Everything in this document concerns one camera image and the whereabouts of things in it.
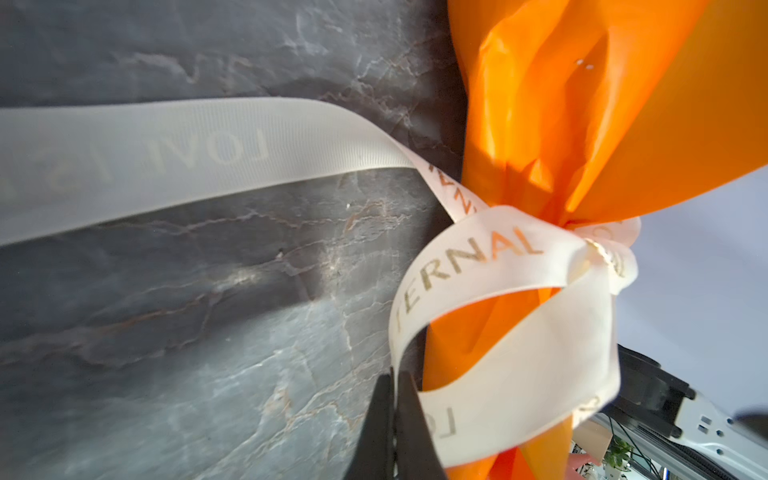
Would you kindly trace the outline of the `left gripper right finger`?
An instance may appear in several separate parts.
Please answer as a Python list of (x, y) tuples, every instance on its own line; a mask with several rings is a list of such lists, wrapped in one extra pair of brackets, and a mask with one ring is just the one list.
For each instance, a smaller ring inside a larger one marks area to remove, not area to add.
[(395, 463), (397, 479), (446, 480), (435, 451), (426, 415), (413, 376), (403, 372), (396, 383), (394, 414)]

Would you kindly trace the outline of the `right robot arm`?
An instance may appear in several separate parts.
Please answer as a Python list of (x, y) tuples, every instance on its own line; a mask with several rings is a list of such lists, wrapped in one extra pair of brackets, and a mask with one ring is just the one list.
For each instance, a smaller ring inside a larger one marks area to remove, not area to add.
[(595, 420), (646, 479), (765, 479), (767, 414), (729, 415), (655, 360), (618, 348), (621, 388)]

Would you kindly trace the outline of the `white printed ribbon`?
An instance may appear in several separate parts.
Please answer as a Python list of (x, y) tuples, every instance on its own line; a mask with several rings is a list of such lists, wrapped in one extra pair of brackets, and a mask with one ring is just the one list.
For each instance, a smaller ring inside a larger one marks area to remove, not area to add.
[(1, 113), (1, 240), (12, 244), (165, 207), (367, 169), (412, 168), (452, 219), (405, 273), (389, 316), (392, 366), (449, 319), (491, 321), (474, 365), (417, 396), (441, 467), (572, 430), (620, 387), (616, 296), (637, 278), (638, 218), (560, 227), (489, 206), (377, 126), (290, 98)]

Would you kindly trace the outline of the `orange wrapping paper sheet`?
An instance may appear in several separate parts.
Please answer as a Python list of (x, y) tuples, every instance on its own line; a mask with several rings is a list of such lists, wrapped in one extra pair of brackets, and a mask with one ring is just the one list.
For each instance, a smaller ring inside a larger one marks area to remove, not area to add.
[(763, 1), (452, 1), (468, 97), (462, 182), (593, 227), (767, 163)]

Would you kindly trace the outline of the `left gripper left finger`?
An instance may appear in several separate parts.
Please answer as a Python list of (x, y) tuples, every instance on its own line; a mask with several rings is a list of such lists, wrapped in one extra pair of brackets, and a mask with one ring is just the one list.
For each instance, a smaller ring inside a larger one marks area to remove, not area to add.
[(355, 453), (344, 480), (392, 480), (394, 475), (394, 384), (377, 378)]

